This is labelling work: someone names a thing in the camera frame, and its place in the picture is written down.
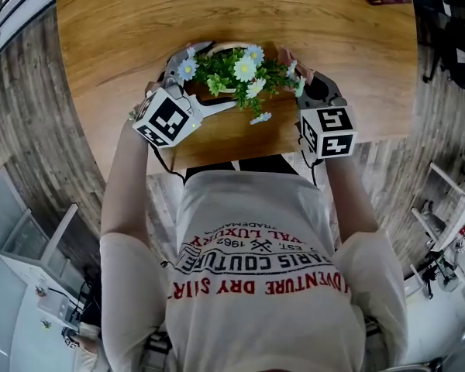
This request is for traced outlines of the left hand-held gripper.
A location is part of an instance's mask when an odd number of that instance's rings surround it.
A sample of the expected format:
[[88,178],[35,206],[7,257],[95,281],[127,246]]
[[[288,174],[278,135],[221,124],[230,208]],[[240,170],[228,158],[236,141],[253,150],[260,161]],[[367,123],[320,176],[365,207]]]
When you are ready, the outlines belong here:
[[178,145],[197,130],[210,115],[236,106],[237,100],[220,97],[195,100],[182,87],[198,72],[198,58],[214,46],[213,41],[187,45],[167,62],[166,76],[159,88],[148,91],[134,121],[136,130],[157,148]]

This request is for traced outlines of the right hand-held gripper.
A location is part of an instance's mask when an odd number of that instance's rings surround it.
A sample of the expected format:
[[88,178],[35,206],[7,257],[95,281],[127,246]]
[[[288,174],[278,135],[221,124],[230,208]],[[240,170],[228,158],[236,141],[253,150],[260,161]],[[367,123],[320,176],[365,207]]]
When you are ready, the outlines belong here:
[[312,159],[347,157],[353,153],[357,129],[353,111],[335,81],[315,71],[319,100],[303,89],[298,105],[298,144]]

